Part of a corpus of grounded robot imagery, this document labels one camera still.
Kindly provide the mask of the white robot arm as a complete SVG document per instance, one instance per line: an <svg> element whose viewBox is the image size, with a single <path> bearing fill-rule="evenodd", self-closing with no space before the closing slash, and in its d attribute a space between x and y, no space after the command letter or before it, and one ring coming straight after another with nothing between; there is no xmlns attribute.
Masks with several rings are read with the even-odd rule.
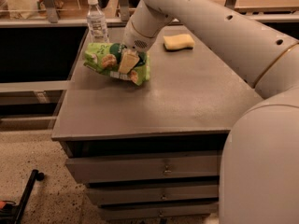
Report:
<svg viewBox="0 0 299 224"><path fill-rule="evenodd" d="M221 155L220 224L299 224L299 42L210 0L140 0L124 43L147 51L179 20L262 97Z"/></svg>

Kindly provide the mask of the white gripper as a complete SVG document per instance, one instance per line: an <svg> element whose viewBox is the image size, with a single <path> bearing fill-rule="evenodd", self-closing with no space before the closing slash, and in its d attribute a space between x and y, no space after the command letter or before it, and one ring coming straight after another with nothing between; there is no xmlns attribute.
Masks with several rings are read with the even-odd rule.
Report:
<svg viewBox="0 0 299 224"><path fill-rule="evenodd" d="M146 37L140 34L133 26L131 21L128 21L123 34L122 43L128 48L121 56L119 72L128 74L138 63L138 52L147 52L154 44L155 37Z"/></svg>

